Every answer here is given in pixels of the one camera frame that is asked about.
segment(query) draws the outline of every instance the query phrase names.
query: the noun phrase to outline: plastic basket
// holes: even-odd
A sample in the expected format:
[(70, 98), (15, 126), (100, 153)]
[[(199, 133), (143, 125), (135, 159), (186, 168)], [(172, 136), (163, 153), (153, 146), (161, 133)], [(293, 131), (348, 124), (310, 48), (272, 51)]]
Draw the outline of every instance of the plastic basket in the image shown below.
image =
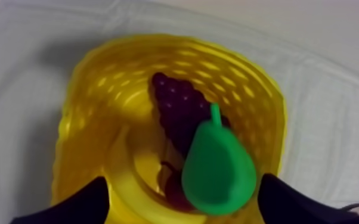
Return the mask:
[[(109, 183), (107, 224), (263, 223), (256, 193), (239, 211), (222, 217), (183, 213), (161, 191), (160, 162), (183, 161), (166, 140), (150, 94), (157, 71), (190, 80), (217, 102), (251, 154), (258, 176), (277, 173), (286, 130), (284, 99), (264, 71), (239, 54), (195, 38), (136, 35), (89, 52), (77, 65), (59, 126), (52, 203), (96, 176)], [(125, 134), (125, 148), (116, 140)]]

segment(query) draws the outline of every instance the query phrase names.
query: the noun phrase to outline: white cloth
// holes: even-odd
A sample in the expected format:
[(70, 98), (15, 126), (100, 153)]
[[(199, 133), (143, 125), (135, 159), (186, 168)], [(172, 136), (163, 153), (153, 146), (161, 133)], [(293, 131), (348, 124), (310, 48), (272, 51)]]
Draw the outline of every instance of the white cloth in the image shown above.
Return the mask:
[(0, 4), (0, 223), (48, 207), (60, 108), (89, 49), (133, 33), (197, 36), (242, 53), (278, 82), (289, 113), (281, 177), (304, 194), (359, 202), (359, 77), (258, 32), (150, 2)]

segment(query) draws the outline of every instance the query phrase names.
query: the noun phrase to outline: grape bunch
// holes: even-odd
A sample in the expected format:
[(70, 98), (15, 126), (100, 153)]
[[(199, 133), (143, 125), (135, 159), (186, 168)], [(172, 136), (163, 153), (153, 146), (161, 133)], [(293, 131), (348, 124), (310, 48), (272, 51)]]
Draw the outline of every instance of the grape bunch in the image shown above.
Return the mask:
[[(160, 124), (174, 148), (186, 158), (197, 127), (211, 118), (211, 104), (187, 80), (156, 73), (151, 82), (160, 112)], [(221, 116), (221, 120), (224, 126), (230, 127), (225, 116)]]

